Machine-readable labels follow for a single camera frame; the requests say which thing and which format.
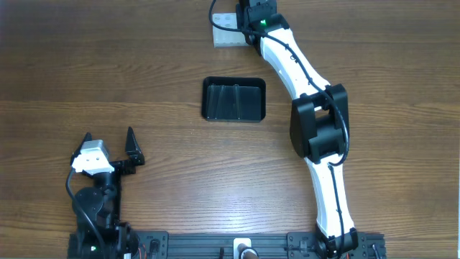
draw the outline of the black cable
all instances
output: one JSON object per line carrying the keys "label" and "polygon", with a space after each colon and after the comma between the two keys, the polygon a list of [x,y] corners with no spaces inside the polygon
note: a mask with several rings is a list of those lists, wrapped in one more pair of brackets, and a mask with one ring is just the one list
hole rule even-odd
{"label": "black cable", "polygon": [[329,170],[331,171],[331,176],[332,176],[332,181],[333,181],[333,189],[334,189],[334,192],[335,192],[335,195],[336,195],[336,203],[337,203],[337,212],[339,213],[339,220],[340,220],[340,228],[341,228],[341,244],[340,244],[340,248],[339,250],[337,251],[337,258],[340,259],[340,256],[341,256],[341,253],[342,253],[342,250],[344,248],[344,221],[343,221],[343,218],[342,218],[342,211],[340,210],[340,203],[339,203],[339,194],[338,194],[338,191],[337,191],[337,185],[336,185],[336,177],[334,175],[334,168],[333,166],[339,166],[341,164],[343,164],[348,156],[348,153],[349,153],[349,149],[350,149],[350,139],[349,139],[349,133],[348,133],[348,129],[346,128],[346,123],[345,123],[345,119],[344,117],[342,116],[342,113],[340,112],[340,109],[337,107],[336,103],[333,101],[333,99],[321,88],[319,88],[315,82],[313,82],[313,79],[310,77],[310,75],[308,75],[308,72],[307,70],[305,69],[305,66],[302,64],[302,62],[300,61],[299,57],[297,56],[297,54],[294,52],[294,50],[289,47],[289,44],[286,44],[284,42],[282,42],[281,40],[277,39],[276,37],[273,37],[273,36],[270,36],[268,35],[268,33],[262,33],[262,32],[255,32],[253,30],[248,30],[248,29],[231,29],[231,28],[226,28],[226,27],[222,27],[222,26],[219,26],[217,25],[214,21],[213,21],[213,17],[212,17],[212,12],[213,12],[213,8],[214,8],[214,4],[216,3],[216,0],[213,0],[212,3],[211,3],[211,6],[209,7],[209,14],[208,14],[208,18],[209,18],[209,22],[216,28],[218,29],[222,29],[222,30],[225,30],[225,31],[228,31],[228,32],[242,32],[243,34],[245,35],[254,35],[254,36],[259,36],[259,37],[266,37],[267,39],[271,39],[277,43],[279,43],[280,45],[282,45],[286,50],[288,50],[291,54],[292,54],[292,57],[294,58],[294,60],[297,62],[297,64],[299,64],[300,68],[302,69],[303,73],[305,74],[305,77],[307,78],[308,80],[308,83],[318,91],[318,93],[320,93],[322,96],[324,96],[327,100],[327,102],[329,103],[329,105],[332,106],[336,116],[339,117],[339,121],[341,123],[341,128],[342,128],[342,133],[343,133],[343,136],[344,136],[344,142],[345,142],[345,151],[344,151],[344,154],[342,155],[342,158],[340,159],[339,162],[337,163],[328,163],[328,168]]}
{"label": "black cable", "polygon": [[99,241],[99,245],[101,246],[101,249],[102,249],[103,258],[107,259],[106,244],[104,243],[104,240],[102,239],[101,233],[99,233],[99,231],[96,229],[93,222],[88,217],[86,212],[83,210],[80,203],[75,198],[75,195],[73,195],[72,190],[70,189],[70,180],[72,179],[72,176],[74,173],[75,173],[75,169],[74,168],[70,169],[69,175],[67,176],[67,181],[65,182],[65,188],[67,189],[67,193],[69,194],[70,198],[75,204],[75,207],[77,208],[78,212],[80,212],[83,215],[83,217],[86,219],[87,223],[89,224],[90,228],[93,230],[94,234],[96,235]]}

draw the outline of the wooden table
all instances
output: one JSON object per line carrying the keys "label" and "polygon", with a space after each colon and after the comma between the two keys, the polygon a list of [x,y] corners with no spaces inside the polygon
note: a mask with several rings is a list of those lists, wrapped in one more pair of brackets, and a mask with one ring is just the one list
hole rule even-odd
{"label": "wooden table", "polygon": [[[209,0],[4,1],[0,6],[0,256],[66,256],[65,191],[86,132],[146,165],[123,179],[122,219],[170,233],[313,231],[310,173],[290,97],[250,47],[213,48]],[[235,1],[220,0],[217,12]],[[349,93],[344,180],[356,228],[389,257],[454,258],[458,237],[458,1],[279,0],[313,67]],[[206,76],[260,77],[259,124],[201,117]],[[76,176],[73,189],[91,185]]]}

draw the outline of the black container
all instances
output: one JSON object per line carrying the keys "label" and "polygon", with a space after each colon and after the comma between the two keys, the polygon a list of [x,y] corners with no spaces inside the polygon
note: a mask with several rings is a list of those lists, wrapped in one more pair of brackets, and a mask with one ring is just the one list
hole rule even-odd
{"label": "black container", "polygon": [[265,88],[261,78],[209,76],[203,82],[201,114],[208,121],[261,122]]}

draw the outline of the wooden tabletop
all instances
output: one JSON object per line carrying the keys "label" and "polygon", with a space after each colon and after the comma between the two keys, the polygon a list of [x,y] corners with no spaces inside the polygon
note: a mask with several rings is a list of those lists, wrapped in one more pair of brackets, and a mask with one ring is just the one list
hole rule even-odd
{"label": "wooden tabletop", "polygon": [[[122,219],[170,233],[313,231],[316,200],[289,137],[290,97],[251,47],[213,48],[210,0],[4,1],[0,6],[0,257],[63,258],[65,191],[86,132],[125,159]],[[235,1],[219,0],[217,12]],[[390,258],[455,258],[460,4],[278,0],[313,67],[349,94],[344,166],[356,228]],[[260,77],[258,124],[201,117],[207,76]],[[73,190],[90,186],[83,176]]]}

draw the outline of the black mounting base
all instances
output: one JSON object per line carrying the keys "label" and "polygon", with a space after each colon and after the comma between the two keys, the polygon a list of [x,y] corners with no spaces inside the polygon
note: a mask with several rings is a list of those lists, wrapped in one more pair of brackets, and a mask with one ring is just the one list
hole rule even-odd
{"label": "black mounting base", "polygon": [[[270,234],[179,234],[166,231],[137,232],[142,257],[144,248],[149,259],[233,259],[233,243],[238,237],[247,237],[261,259],[320,259],[316,253],[314,232],[289,232],[287,235]],[[75,238],[70,236],[68,257],[74,258]],[[351,259],[386,259],[385,240],[380,234],[358,232],[358,248],[349,251]],[[374,245],[379,254],[376,256]]]}

